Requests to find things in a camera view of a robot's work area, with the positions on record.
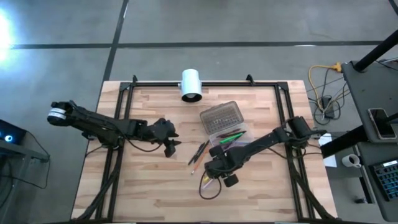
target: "wooden table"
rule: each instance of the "wooden table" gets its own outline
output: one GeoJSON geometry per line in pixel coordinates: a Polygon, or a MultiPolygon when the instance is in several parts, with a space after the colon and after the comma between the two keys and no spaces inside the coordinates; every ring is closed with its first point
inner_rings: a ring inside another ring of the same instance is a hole
{"type": "MultiPolygon", "coordinates": [[[[304,82],[299,80],[288,81],[288,83],[295,115],[303,116],[312,127],[313,119],[304,82]]],[[[104,83],[98,103],[98,113],[114,116],[119,84],[120,82],[104,83]]],[[[199,197],[199,180],[204,168],[200,166],[200,169],[191,175],[192,166],[187,166],[200,143],[208,139],[199,112],[232,100],[238,103],[244,122],[251,128],[255,138],[280,126],[275,91],[270,87],[203,88],[203,99],[198,103],[183,102],[179,89],[175,87],[134,89],[130,118],[146,119],[149,124],[159,118],[169,119],[180,135],[177,139],[182,143],[176,147],[177,152],[171,158],[164,156],[164,147],[155,152],[145,153],[125,144],[114,221],[269,222],[297,220],[287,162],[268,150],[252,156],[242,169],[237,170],[235,173],[239,178],[239,183],[230,188],[223,186],[218,198],[203,200],[199,197]]],[[[284,111],[288,118],[285,101],[284,111]]],[[[99,142],[91,142],[88,151],[99,145],[99,142]]],[[[137,145],[146,149],[154,147],[146,142],[138,142],[137,145]]],[[[273,148],[285,155],[282,145],[273,148]]],[[[308,147],[307,152],[320,152],[320,150],[308,147]]],[[[72,218],[79,216],[98,193],[105,157],[106,150],[100,149],[86,158],[72,218]]],[[[206,160],[210,160],[209,155],[206,155],[206,160]]],[[[322,156],[307,155],[304,161],[312,192],[327,211],[336,216],[322,156]]],[[[204,194],[214,195],[217,187],[218,184],[215,182],[206,189],[207,192],[204,194]]],[[[300,198],[303,210],[306,210],[301,191],[300,198]]],[[[105,211],[108,209],[108,201],[109,196],[105,200],[105,211]]]]}

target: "concrete floor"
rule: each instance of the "concrete floor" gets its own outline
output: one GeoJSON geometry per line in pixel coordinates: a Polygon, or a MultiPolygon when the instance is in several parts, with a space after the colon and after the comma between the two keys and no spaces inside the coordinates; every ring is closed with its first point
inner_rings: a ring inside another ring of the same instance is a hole
{"type": "MultiPolygon", "coordinates": [[[[111,44],[123,0],[0,0],[0,42],[8,44],[111,44]]],[[[387,0],[130,0],[120,43],[232,41],[383,40],[397,28],[387,0]]],[[[223,47],[118,49],[110,80],[179,80],[195,68],[202,80],[307,80],[309,66],[358,60],[374,46],[223,47]]],[[[75,100],[95,110],[109,49],[0,49],[0,119],[28,129],[49,151],[52,166],[45,190],[20,185],[13,222],[47,223],[70,218],[87,141],[73,128],[47,123],[52,101],[75,100]]],[[[396,57],[398,48],[384,57],[396,57]]],[[[316,85],[325,71],[313,73],[316,85]]],[[[331,72],[328,79],[341,74],[331,72]]],[[[328,85],[334,94],[344,85],[328,85]]],[[[352,98],[329,131],[360,125],[352,98]]],[[[44,181],[45,167],[28,174],[44,181]]],[[[344,220],[382,223],[377,207],[356,205],[354,180],[330,182],[344,220]]]]}

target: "yellow plug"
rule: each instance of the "yellow plug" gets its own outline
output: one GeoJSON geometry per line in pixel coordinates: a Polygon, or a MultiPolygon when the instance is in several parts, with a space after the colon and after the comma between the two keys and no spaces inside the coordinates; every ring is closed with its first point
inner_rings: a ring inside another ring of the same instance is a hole
{"type": "Polygon", "coordinates": [[[341,72],[340,62],[336,62],[336,64],[332,66],[332,69],[336,70],[337,72],[341,72]]]}

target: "phone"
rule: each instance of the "phone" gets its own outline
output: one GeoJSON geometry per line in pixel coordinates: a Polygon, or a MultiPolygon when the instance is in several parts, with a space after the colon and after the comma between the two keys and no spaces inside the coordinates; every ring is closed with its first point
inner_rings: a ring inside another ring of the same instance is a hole
{"type": "Polygon", "coordinates": [[[383,123],[384,119],[388,118],[387,113],[381,108],[368,109],[372,124],[376,129],[377,135],[380,139],[396,139],[397,134],[394,132],[391,124],[383,123]]]}

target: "white cup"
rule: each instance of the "white cup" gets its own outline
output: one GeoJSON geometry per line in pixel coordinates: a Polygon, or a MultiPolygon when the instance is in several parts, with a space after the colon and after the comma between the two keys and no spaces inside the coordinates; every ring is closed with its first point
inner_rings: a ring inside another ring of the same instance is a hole
{"type": "Polygon", "coordinates": [[[350,154],[348,156],[343,157],[341,159],[341,162],[346,167],[361,168],[361,166],[362,166],[361,161],[359,160],[359,157],[355,154],[350,154]]]}

